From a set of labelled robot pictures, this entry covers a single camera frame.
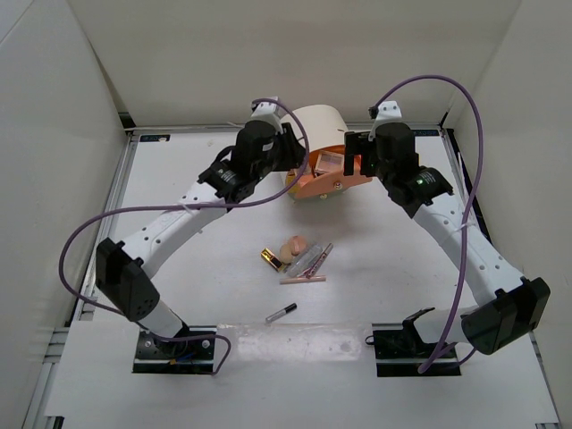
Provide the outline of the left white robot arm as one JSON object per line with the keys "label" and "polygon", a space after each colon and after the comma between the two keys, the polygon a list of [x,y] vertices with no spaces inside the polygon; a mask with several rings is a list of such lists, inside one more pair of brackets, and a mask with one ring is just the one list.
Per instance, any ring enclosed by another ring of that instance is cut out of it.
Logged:
{"label": "left white robot arm", "polygon": [[179,207],[120,241],[97,246],[96,286],[129,321],[157,336],[171,358],[188,347],[188,326],[161,300],[153,277],[183,244],[249,198],[271,172],[299,168],[306,150],[288,123],[246,123],[180,198]]}

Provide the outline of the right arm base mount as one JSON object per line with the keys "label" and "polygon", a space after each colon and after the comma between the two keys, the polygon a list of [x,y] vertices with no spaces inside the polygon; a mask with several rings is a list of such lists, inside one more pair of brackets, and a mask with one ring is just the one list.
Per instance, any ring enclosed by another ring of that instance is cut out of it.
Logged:
{"label": "right arm base mount", "polygon": [[372,334],[365,339],[374,348],[378,377],[437,377],[461,376],[454,349],[442,354],[422,374],[418,368],[431,356],[436,343],[425,343],[414,328],[414,322],[433,307],[424,308],[400,324],[373,324]]}

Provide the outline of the silver black mascara tube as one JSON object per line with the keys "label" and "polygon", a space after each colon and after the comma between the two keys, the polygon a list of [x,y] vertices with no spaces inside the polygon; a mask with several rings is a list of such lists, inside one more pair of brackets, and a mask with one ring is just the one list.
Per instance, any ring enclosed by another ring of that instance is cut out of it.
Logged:
{"label": "silver black mascara tube", "polygon": [[271,315],[269,315],[266,319],[265,322],[267,324],[271,324],[273,322],[275,322],[276,320],[286,316],[287,314],[293,312],[294,310],[296,310],[298,308],[298,305],[296,303],[292,303],[289,304],[288,306],[272,313]]}

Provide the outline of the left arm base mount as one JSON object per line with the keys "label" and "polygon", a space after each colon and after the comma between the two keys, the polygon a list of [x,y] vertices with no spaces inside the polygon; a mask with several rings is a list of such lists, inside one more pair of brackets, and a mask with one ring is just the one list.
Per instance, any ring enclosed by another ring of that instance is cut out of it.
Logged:
{"label": "left arm base mount", "polygon": [[134,374],[211,374],[214,371],[215,326],[191,326],[185,336],[206,335],[206,339],[164,343],[150,332],[139,331],[132,373]]}

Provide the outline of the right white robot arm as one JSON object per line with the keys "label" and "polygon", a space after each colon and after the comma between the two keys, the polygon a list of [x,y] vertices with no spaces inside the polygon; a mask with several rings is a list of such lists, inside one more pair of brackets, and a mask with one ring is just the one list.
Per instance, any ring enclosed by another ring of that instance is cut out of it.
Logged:
{"label": "right white robot arm", "polygon": [[437,242],[458,268],[475,307],[457,311],[448,340],[466,342],[491,355],[533,331],[551,290],[542,278],[527,279],[469,223],[452,186],[435,168],[422,166],[415,133],[402,122],[388,122],[375,132],[348,131],[344,136],[344,173],[377,178],[390,199]]}

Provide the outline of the gold black lipstick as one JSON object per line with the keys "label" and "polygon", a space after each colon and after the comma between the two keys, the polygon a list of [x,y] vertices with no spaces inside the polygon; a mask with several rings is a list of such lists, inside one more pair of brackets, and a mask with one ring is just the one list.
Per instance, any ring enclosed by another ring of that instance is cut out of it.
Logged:
{"label": "gold black lipstick", "polygon": [[284,264],[270,249],[264,248],[260,256],[266,261],[276,272],[281,272],[286,264]]}

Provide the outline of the cream drawer organizer box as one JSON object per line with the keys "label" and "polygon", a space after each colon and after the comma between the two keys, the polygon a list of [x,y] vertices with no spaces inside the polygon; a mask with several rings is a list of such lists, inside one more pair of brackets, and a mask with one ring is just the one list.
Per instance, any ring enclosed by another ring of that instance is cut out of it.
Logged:
{"label": "cream drawer organizer box", "polygon": [[298,117],[309,137],[309,154],[322,147],[344,146],[344,134],[348,131],[348,127],[334,107],[309,105],[295,109],[293,113]]}

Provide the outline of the yellow drawer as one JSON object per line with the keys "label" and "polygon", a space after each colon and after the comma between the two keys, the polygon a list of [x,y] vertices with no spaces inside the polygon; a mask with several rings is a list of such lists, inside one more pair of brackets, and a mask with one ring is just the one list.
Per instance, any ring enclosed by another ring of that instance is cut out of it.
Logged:
{"label": "yellow drawer", "polygon": [[289,171],[285,176],[284,184],[289,188],[288,192],[296,194],[299,191],[299,183],[296,181],[297,173]]}

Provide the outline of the pink blush palette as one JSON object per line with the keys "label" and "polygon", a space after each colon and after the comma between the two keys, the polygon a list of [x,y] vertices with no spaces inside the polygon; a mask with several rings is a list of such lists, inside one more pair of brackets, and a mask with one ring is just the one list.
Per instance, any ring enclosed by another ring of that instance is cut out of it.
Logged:
{"label": "pink blush palette", "polygon": [[344,155],[330,151],[318,153],[314,171],[316,174],[327,174],[342,171],[344,168]]}

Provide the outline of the pink top drawer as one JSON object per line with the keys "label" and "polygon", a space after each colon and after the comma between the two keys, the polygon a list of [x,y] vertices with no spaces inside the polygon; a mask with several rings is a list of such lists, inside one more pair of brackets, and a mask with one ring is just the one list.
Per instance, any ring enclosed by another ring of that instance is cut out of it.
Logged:
{"label": "pink top drawer", "polygon": [[372,178],[364,177],[359,174],[358,158],[355,161],[356,172],[352,176],[344,176],[343,170],[327,174],[316,174],[314,168],[320,151],[330,151],[344,155],[344,146],[334,145],[322,147],[310,152],[308,167],[298,180],[299,191],[296,194],[288,192],[293,199],[302,200],[313,197],[327,198],[334,192],[344,191],[372,180]]}

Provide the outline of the pink pencil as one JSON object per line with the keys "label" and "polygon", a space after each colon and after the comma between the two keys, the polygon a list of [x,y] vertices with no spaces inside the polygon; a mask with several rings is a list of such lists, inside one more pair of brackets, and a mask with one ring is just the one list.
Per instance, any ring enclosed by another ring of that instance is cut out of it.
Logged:
{"label": "pink pencil", "polygon": [[317,275],[312,277],[300,276],[293,278],[283,278],[279,280],[281,285],[291,285],[291,284],[305,284],[313,282],[325,282],[327,277],[325,275]]}

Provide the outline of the clear plastic tube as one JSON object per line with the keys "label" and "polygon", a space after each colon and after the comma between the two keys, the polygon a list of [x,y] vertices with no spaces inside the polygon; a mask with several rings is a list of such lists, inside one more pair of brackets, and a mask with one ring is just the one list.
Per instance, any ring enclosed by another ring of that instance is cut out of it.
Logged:
{"label": "clear plastic tube", "polygon": [[310,268],[323,253],[323,247],[318,244],[309,245],[299,255],[294,257],[288,270],[289,277],[297,277]]}

